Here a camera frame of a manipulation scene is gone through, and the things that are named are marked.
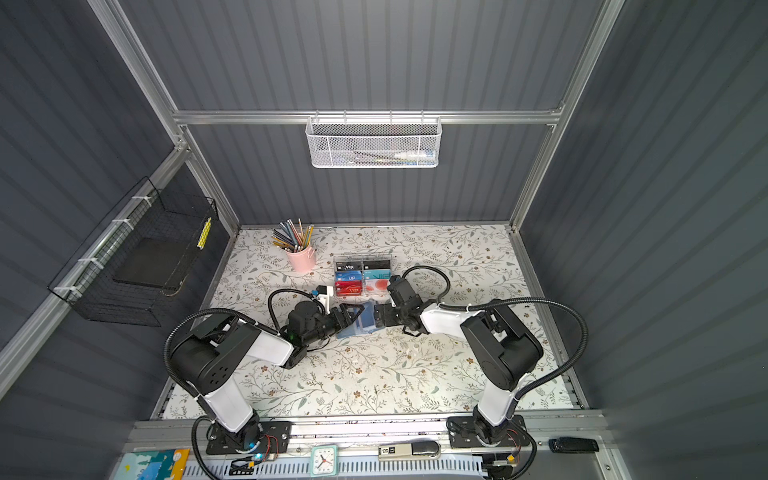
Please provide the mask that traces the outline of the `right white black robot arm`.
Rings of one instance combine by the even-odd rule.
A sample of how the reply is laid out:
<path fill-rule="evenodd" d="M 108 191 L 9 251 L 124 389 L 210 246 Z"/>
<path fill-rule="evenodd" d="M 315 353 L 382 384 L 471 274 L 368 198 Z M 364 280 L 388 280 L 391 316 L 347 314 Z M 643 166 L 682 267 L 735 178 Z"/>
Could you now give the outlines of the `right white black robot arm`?
<path fill-rule="evenodd" d="M 400 327 L 410 336 L 442 334 L 467 343 L 485 376 L 485 386 L 472 413 L 472 431 L 484 445 L 502 441 L 522 396 L 524 379 L 543 357 L 536 336 L 511 309 L 509 300 L 456 306 L 424 300 L 402 277 L 387 291 L 390 300 L 373 307 L 379 327 Z"/>

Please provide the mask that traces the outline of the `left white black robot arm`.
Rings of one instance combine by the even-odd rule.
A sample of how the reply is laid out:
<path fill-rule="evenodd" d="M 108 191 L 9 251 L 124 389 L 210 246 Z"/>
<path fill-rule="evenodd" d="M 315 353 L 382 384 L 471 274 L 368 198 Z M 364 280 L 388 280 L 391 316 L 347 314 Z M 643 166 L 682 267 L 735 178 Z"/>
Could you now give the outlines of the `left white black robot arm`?
<path fill-rule="evenodd" d="M 245 399 L 234 373 L 246 359 L 292 369 L 312 344 L 352 325 L 361 305 L 326 309 L 316 300 L 297 304 L 278 329 L 227 308 L 196 312 L 172 330 L 163 347 L 169 377 L 205 412 L 205 418 L 237 452 L 251 453 L 270 439 L 256 410 Z"/>

